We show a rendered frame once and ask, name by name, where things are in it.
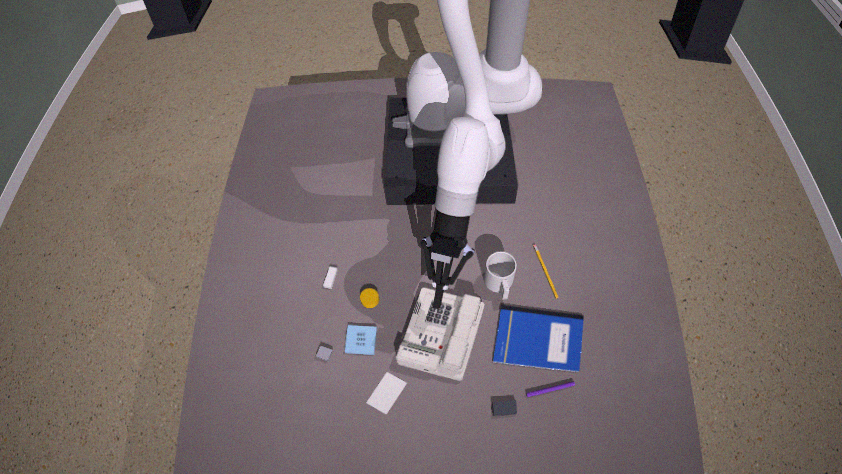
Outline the blue notebook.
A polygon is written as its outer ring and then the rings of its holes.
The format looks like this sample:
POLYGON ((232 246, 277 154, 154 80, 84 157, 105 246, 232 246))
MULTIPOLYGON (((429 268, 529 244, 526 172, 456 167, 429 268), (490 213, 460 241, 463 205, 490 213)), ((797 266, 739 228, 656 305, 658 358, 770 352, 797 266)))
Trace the blue notebook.
POLYGON ((493 362, 579 372, 583 319, 501 305, 493 362))

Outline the light blue sticky note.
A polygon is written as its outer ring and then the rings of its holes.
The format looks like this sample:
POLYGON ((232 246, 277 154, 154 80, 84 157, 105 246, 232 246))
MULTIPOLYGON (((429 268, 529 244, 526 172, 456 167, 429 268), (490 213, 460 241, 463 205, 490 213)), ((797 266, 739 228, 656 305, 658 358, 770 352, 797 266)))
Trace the light blue sticky note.
POLYGON ((374 355, 377 327, 348 325, 345 353, 374 355))

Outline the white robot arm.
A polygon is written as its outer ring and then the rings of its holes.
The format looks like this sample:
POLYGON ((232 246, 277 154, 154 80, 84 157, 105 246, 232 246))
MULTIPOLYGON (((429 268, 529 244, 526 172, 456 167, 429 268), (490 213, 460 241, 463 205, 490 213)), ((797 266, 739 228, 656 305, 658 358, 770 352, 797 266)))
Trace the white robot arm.
POLYGON ((494 115, 535 106, 542 81, 522 54, 530 0, 490 0, 487 45, 480 54, 468 0, 437 2, 453 57, 430 52, 414 62, 407 80, 408 114, 393 118, 392 125, 407 129, 406 147, 440 145, 435 208, 467 217, 474 213, 487 171, 505 152, 494 115))

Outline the white rectangular sheet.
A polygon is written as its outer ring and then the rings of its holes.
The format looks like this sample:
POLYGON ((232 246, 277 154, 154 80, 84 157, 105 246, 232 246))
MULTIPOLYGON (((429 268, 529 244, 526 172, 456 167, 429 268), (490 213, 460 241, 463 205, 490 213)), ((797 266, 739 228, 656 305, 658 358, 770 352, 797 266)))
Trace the white rectangular sheet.
POLYGON ((386 372, 366 403, 387 414, 405 386, 405 381, 386 372))

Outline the yellow short cylinder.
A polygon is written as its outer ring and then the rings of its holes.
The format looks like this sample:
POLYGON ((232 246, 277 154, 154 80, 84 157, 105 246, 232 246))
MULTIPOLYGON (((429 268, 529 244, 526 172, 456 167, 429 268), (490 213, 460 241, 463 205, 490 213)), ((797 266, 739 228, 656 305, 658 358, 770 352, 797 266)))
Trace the yellow short cylinder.
POLYGON ((361 292, 360 300, 364 307, 373 308, 379 303, 379 295, 376 290, 368 288, 361 292))

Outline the white telephone handset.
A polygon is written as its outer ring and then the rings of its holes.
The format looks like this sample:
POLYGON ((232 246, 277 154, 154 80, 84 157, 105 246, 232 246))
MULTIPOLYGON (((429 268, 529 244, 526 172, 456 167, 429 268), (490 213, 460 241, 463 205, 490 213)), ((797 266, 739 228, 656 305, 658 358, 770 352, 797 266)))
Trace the white telephone handset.
POLYGON ((461 369, 462 360, 467 350, 467 342, 473 322, 476 320, 480 298, 464 295, 460 310, 458 313, 458 320, 456 327, 449 341, 449 345, 443 360, 444 367, 452 369, 461 369))

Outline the white mug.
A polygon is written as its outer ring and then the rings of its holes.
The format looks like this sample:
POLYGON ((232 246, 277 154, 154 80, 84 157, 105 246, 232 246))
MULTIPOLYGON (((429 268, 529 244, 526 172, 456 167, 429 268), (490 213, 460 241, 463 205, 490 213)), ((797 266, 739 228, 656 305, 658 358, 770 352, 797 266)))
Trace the white mug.
POLYGON ((511 254, 502 251, 491 254, 486 262, 484 276, 485 285, 488 287, 488 289, 490 289, 493 292, 500 293, 501 291, 502 299, 508 299, 509 288, 513 284, 516 267, 516 260, 511 254), (489 270, 487 270, 487 266, 489 270), (506 278, 497 278, 497 276, 493 276, 493 274, 501 277, 506 276, 506 278), (502 294, 503 285, 504 294, 502 294))

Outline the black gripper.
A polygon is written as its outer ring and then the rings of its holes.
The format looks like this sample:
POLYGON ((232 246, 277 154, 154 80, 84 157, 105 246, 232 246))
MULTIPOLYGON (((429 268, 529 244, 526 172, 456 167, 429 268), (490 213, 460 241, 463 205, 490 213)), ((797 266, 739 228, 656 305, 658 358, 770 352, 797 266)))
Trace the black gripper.
POLYGON ((432 234, 429 237, 424 237, 420 242, 424 250, 428 279, 433 280, 432 286, 436 288, 432 308, 440 308, 444 290, 448 289, 449 284, 454 284, 466 261, 470 259, 475 252, 475 250, 473 248, 470 248, 466 243, 469 219, 470 216, 455 217, 446 215, 437 210, 434 230, 432 234), (434 268, 434 261, 433 259, 431 259, 431 245, 432 243, 434 243, 436 236, 441 237, 441 235, 449 238, 457 237, 454 238, 454 241, 457 241, 456 247, 460 247, 461 250, 464 249, 463 257, 451 277, 449 277, 449 274, 454 257, 452 257, 450 264, 445 264, 444 272, 444 262, 437 261, 436 273, 434 268))

